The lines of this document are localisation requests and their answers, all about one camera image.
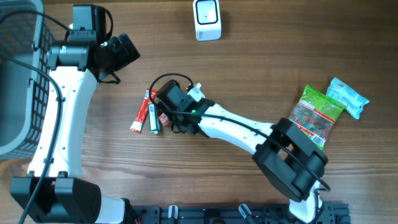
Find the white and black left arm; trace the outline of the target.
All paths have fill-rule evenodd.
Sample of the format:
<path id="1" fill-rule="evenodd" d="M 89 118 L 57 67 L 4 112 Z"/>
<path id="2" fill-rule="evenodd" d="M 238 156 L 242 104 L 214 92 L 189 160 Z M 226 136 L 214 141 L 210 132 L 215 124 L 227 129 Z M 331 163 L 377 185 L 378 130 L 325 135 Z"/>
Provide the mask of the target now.
<path id="1" fill-rule="evenodd" d="M 113 18 L 94 4 L 73 6 L 73 25 L 47 53 L 47 106 L 39 145 L 25 177 L 10 193 L 22 218 L 36 223 L 138 223 L 126 198 L 105 196 L 82 178 L 81 145 L 91 98 L 101 74 L 139 58 L 126 34 L 113 35 Z"/>

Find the green white box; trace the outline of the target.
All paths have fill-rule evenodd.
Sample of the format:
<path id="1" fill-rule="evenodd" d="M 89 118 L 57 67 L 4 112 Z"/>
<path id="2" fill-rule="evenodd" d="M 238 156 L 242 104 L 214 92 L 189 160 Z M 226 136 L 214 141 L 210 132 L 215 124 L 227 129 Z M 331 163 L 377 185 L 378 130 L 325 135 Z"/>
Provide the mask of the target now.
<path id="1" fill-rule="evenodd" d="M 159 125 L 159 118 L 157 114 L 157 109 L 153 103 L 148 104 L 149 110 L 149 124 L 150 124 L 150 132 L 152 134 L 160 134 L 161 128 Z"/>

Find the red white box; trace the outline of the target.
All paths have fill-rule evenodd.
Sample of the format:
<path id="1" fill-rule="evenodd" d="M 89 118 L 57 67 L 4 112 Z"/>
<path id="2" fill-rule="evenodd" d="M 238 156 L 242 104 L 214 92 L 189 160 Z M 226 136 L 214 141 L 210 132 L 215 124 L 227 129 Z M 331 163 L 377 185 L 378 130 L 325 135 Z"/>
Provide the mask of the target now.
<path id="1" fill-rule="evenodd" d="M 154 99 L 156 93 L 157 93 L 157 90 L 149 91 L 148 88 L 146 89 L 144 98 L 143 98 L 142 103 L 141 103 L 141 107 L 139 108 L 139 111 L 138 111 L 138 114 L 137 114 L 135 120 L 131 124 L 131 127 L 130 127 L 131 131 L 133 131 L 135 133 L 139 133 L 139 134 L 142 132 L 143 124 L 144 124 L 144 122 L 145 122 L 145 120 L 147 118 L 147 115 L 148 115 L 147 105 L 148 105 L 148 103 L 150 103 L 149 97 L 151 96 L 152 99 Z"/>

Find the green snack bag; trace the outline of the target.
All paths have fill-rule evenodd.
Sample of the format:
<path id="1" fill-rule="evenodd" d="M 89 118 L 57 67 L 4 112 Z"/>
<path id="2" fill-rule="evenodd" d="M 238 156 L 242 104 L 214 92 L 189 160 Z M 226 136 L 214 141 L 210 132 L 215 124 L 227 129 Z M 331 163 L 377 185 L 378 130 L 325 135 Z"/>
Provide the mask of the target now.
<path id="1" fill-rule="evenodd" d="M 345 105 L 307 85 L 289 120 L 295 123 L 322 151 Z"/>

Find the orange tissue pack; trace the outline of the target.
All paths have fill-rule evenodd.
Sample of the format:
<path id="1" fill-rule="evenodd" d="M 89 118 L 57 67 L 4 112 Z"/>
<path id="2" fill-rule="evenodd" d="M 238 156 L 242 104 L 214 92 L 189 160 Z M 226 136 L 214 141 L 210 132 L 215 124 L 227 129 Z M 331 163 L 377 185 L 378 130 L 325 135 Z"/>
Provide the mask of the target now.
<path id="1" fill-rule="evenodd" d="M 161 123 L 164 127 L 166 127 L 166 126 L 168 126 L 168 125 L 170 124 L 169 117 L 168 117 L 165 113 L 162 113 L 162 114 L 158 117 L 158 119 L 159 119 L 160 123 Z"/>

